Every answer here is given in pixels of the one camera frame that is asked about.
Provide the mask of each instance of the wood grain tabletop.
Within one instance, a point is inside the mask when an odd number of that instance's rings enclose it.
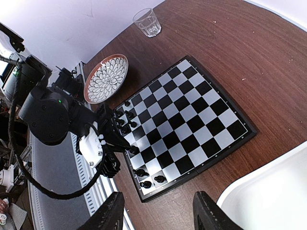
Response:
[[[235,180],[307,139],[307,33],[241,0],[166,0],[154,9],[161,33],[147,38],[131,25],[84,67],[105,57],[129,60],[116,107],[185,55],[198,60],[254,122],[255,138],[201,175],[141,203],[121,154],[115,180],[137,230],[192,230],[192,199],[206,191],[217,201]]]

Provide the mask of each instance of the chess piece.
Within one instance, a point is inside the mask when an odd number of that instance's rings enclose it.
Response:
[[[118,129],[120,129],[122,131],[123,134],[127,134],[129,132],[129,129],[127,126],[117,126]]]
[[[137,176],[145,176],[146,174],[144,169],[133,170],[133,173]]]
[[[129,150],[130,153],[132,153],[134,155],[140,152],[139,148],[134,146],[134,145],[131,145],[130,149],[128,149],[128,150]]]
[[[127,114],[127,117],[130,119],[134,117],[134,114],[132,112],[128,112],[127,110],[125,110],[125,114]]]
[[[152,183],[150,181],[140,182],[140,186],[143,188],[150,188]]]
[[[158,183],[163,183],[164,182],[164,180],[165,180],[165,177],[163,177],[163,176],[156,176],[155,178],[154,178],[154,180],[155,181],[157,181]]]
[[[129,121],[129,125],[131,125],[132,128],[135,128],[138,124],[135,121]]]
[[[120,126],[122,126],[122,125],[125,123],[125,121],[124,121],[123,119],[115,119],[115,121],[116,121]]]
[[[122,112],[122,111],[117,111],[116,109],[114,109],[113,112],[114,112],[114,113],[116,114],[116,116],[118,116],[118,117],[123,116],[123,112]]]
[[[129,101],[125,101],[125,106],[128,107],[130,105]]]

